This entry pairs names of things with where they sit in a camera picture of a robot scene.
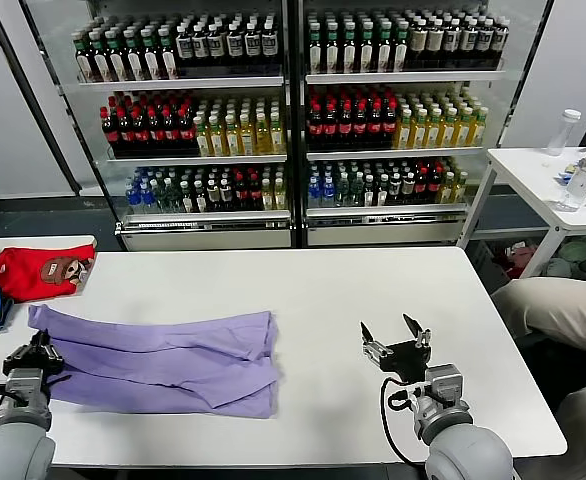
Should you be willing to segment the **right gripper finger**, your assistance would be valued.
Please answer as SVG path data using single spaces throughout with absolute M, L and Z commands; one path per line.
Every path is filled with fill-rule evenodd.
M 415 346 L 429 347 L 431 341 L 431 330 L 423 329 L 417 320 L 413 319 L 406 313 L 403 314 L 403 319 L 415 339 Z
M 392 350 L 375 340 L 368 327 L 361 322 L 362 350 L 364 355 L 377 367 L 384 369 L 387 366 L 389 358 L 392 356 Z

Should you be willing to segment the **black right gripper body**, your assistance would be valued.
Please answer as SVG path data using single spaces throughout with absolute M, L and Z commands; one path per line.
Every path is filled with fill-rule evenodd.
M 416 341 L 405 341 L 380 347 L 379 368 L 394 373 L 404 383 L 425 380 L 425 372 L 431 359 L 431 346 Z

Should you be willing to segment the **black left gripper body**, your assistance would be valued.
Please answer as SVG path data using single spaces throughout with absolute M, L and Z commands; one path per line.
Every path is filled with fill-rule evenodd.
M 52 345 L 23 345 L 5 358 L 2 373 L 9 375 L 16 369 L 39 369 L 44 375 L 58 375 L 64 368 L 64 359 Z

